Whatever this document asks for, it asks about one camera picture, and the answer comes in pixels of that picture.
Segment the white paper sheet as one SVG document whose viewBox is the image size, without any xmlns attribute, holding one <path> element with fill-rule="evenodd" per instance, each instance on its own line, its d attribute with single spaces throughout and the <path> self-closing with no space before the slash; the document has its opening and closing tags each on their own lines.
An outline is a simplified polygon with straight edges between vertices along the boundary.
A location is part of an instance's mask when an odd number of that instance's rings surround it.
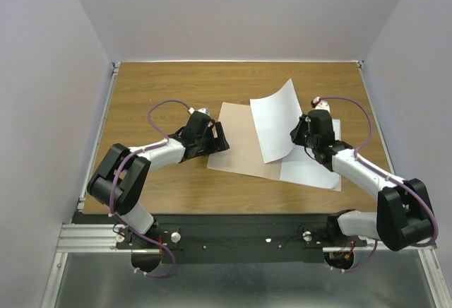
<svg viewBox="0 0 452 308">
<path fill-rule="evenodd" d="M 272 95 L 250 99 L 250 107 L 263 162 L 290 154 L 294 146 L 290 132 L 302 115 L 292 79 Z"/>
<path fill-rule="evenodd" d="M 322 189 L 339 189 L 340 175 L 328 171 L 313 160 L 314 153 L 303 146 L 296 146 L 290 140 L 290 132 L 296 127 L 298 118 L 283 119 L 278 125 L 280 140 L 285 135 L 284 147 L 287 155 L 282 158 L 279 180 L 293 184 L 314 186 Z"/>
</svg>

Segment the tan paper folder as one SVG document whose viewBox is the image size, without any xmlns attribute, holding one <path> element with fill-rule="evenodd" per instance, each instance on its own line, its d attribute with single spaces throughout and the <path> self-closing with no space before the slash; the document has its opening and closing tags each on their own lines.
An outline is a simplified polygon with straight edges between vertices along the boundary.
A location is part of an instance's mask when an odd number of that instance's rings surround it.
<svg viewBox="0 0 452 308">
<path fill-rule="evenodd" d="M 219 121 L 230 148 L 210 155 L 207 168 L 279 181 L 282 159 L 263 162 L 250 106 L 224 102 Z"/>
</svg>

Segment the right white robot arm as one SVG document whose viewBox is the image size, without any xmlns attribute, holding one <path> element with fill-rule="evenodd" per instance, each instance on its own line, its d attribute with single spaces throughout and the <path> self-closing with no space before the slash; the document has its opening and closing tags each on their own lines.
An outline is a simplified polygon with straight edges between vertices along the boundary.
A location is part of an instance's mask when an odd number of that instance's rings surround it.
<svg viewBox="0 0 452 308">
<path fill-rule="evenodd" d="M 336 139 L 328 110 L 303 114 L 290 138 L 295 145 L 311 150 L 318 164 L 349 179 L 376 201 L 374 213 L 347 209 L 330 215 L 324 230 L 330 244 L 339 246 L 350 236 L 380 241 L 392 251 L 435 243 L 439 228 L 425 184 L 381 169 Z"/>
</svg>

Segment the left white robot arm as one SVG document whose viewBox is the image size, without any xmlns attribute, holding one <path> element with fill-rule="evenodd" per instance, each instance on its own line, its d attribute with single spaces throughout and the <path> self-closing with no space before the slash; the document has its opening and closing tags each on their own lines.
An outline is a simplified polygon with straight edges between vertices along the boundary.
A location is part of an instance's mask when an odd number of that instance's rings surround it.
<svg viewBox="0 0 452 308">
<path fill-rule="evenodd" d="M 93 172 L 86 191 L 131 228 L 138 246 L 148 248 L 157 237 L 157 220 L 140 203 L 148 174 L 229 148 L 222 123 L 195 111 L 185 126 L 157 143 L 130 148 L 120 143 L 112 145 Z"/>
</svg>

